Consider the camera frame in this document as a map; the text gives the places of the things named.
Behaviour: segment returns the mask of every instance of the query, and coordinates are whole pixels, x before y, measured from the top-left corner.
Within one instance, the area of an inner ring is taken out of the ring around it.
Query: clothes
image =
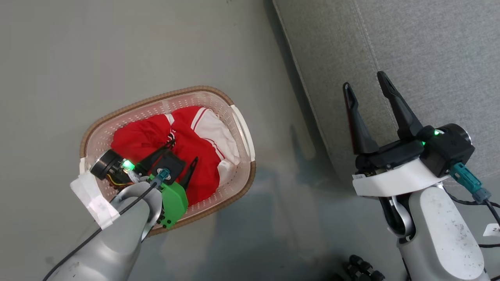
[[[173,153],[186,162],[177,181],[186,174],[191,162],[198,164],[186,190],[190,205],[201,202],[229,180],[240,163],[236,141],[214,112],[200,106],[178,109],[132,122],[118,129],[111,148],[133,163],[140,162],[171,139]]]

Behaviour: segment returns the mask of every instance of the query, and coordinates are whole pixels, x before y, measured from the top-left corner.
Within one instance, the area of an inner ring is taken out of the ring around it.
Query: sofa seam
[[[363,20],[363,16],[361,14],[360,7],[358,6],[358,3],[356,2],[356,0],[351,0],[351,2],[353,3],[353,5],[351,5],[350,12],[351,12],[352,16],[355,18],[357,30],[359,31],[359,34],[361,35],[361,41],[363,42],[363,47],[367,53],[368,60],[370,61],[371,70],[373,71],[373,73],[375,74],[375,77],[376,77],[377,71],[380,70],[379,62],[377,61],[377,57],[375,56],[375,51],[374,51],[373,46],[372,46],[372,41],[370,40],[370,36],[368,35],[368,30],[366,28],[365,21]],[[361,22],[361,25],[362,25],[364,30],[362,30],[360,28],[360,24],[358,23],[358,21]],[[380,90],[380,93],[382,93],[382,88],[381,88],[379,82],[376,81],[376,84],[378,86],[378,89]],[[393,112],[389,109],[389,104],[387,103],[387,99],[384,96],[382,98],[383,98],[383,103],[385,104],[385,108],[387,109],[387,112],[389,113],[390,120],[392,121],[392,125],[397,130],[398,126],[396,126]]]
[[[292,42],[290,41],[290,38],[288,36],[287,28],[285,27],[285,22],[282,19],[280,9],[278,8],[278,4],[276,3],[275,0],[272,0],[272,4],[274,5],[274,10],[276,11],[276,15],[278,16],[279,22],[281,24],[281,28],[283,29],[283,34],[284,34],[284,37],[285,37],[286,42],[288,44],[288,48],[290,49],[290,54],[291,54],[291,58],[293,60],[293,64],[295,65],[295,68],[297,69],[297,73],[298,73],[298,76],[300,78],[300,83],[302,84],[302,87],[304,88],[305,96],[307,97],[307,100],[309,101],[309,106],[311,107],[312,114],[314,115],[314,119],[316,121],[316,125],[318,127],[319,134],[321,135],[321,139],[323,140],[323,144],[326,148],[326,151],[328,152],[328,154],[330,154],[331,150],[330,150],[328,143],[326,141],[325,134],[323,132],[323,128],[322,128],[320,121],[318,119],[318,116],[316,114],[316,110],[315,110],[315,107],[313,105],[313,101],[311,100],[311,96],[309,95],[309,91],[308,91],[308,88],[306,86],[306,81],[304,80],[304,77],[302,75],[301,67],[299,66],[299,61],[297,60],[297,58],[295,56],[294,49],[292,47]]]

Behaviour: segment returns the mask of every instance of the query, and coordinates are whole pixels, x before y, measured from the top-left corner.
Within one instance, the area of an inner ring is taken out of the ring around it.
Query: sticker
[[[362,174],[362,173],[360,173],[360,174],[353,174],[353,175],[352,175],[352,179],[353,179],[353,180],[359,180],[359,179],[366,178],[366,177],[367,177],[367,176],[366,176],[366,175],[364,175],[364,174]]]
[[[85,205],[101,229],[104,230],[112,225],[113,221],[120,216],[118,211],[104,199],[97,185],[96,177],[90,171],[79,175],[69,186],[83,205]]]
[[[483,236],[498,236],[500,237],[500,227],[498,223],[490,223],[486,226]]]

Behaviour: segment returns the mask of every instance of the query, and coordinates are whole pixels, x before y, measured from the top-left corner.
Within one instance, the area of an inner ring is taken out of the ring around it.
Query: sofa cushion
[[[356,171],[342,85],[381,145],[398,139],[377,71],[387,73],[421,123],[456,123],[486,180],[500,167],[500,1],[274,0],[337,174]]]

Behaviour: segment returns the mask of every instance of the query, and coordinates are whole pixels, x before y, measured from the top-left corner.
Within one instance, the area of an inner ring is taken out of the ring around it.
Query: plastic basket
[[[190,205],[186,214],[171,228],[179,228],[208,216],[240,199],[255,178],[255,150],[250,131],[238,108],[223,92],[208,86],[196,86],[160,94],[110,113],[90,126],[80,146],[80,173],[89,170],[105,151],[110,149],[115,131],[126,124],[157,114],[168,114],[189,106],[211,109],[227,126],[236,140],[241,162],[228,182],[219,186],[208,199]],[[117,193],[107,180],[97,180],[104,198],[110,201]],[[166,232],[155,225],[150,236]]]

